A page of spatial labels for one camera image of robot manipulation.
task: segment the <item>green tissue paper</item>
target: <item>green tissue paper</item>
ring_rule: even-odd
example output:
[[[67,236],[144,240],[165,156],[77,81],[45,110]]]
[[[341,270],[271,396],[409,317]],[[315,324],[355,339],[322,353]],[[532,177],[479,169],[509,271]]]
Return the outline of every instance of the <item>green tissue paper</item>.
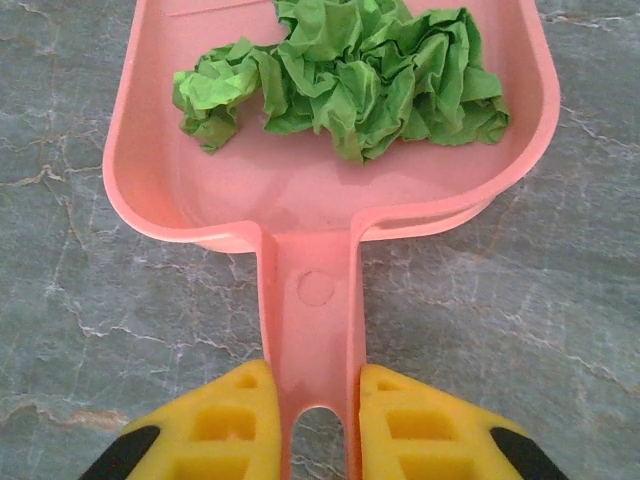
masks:
[[[466,8],[413,17],[401,0],[275,0],[289,33],[278,45],[214,48],[174,76],[181,130],[214,153],[238,130],[258,89],[265,130],[331,132],[336,152],[365,163],[397,138],[439,145],[498,142],[509,111],[486,72]]]

